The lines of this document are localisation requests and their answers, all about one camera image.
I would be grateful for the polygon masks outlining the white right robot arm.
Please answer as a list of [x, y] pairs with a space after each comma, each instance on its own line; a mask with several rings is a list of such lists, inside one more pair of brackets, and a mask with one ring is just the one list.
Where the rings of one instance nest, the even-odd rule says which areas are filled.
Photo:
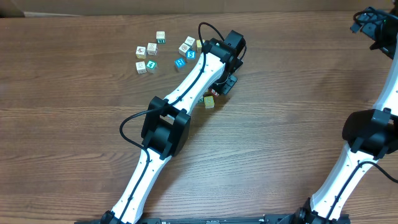
[[353, 16], [351, 31], [367, 35], [392, 59], [386, 83], [370, 110], [347, 118], [342, 130], [345, 144], [326, 181], [303, 207], [281, 223], [348, 223], [341, 211], [353, 190], [371, 167], [397, 151], [397, 8], [390, 12], [367, 7]]

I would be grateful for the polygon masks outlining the red number 3 block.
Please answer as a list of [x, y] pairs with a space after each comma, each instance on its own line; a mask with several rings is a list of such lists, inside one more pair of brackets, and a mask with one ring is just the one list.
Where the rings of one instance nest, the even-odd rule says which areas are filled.
[[214, 90], [214, 89], [211, 90], [211, 94], [214, 95], [215, 97], [217, 97], [217, 96], [220, 95], [220, 94], [219, 94], [216, 90]]

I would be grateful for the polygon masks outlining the white-top green-sided block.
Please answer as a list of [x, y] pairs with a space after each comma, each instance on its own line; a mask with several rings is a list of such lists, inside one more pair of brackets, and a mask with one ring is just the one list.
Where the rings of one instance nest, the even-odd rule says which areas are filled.
[[214, 108], [215, 107], [215, 101], [213, 96], [206, 96], [203, 98], [203, 102], [205, 104], [206, 109]]

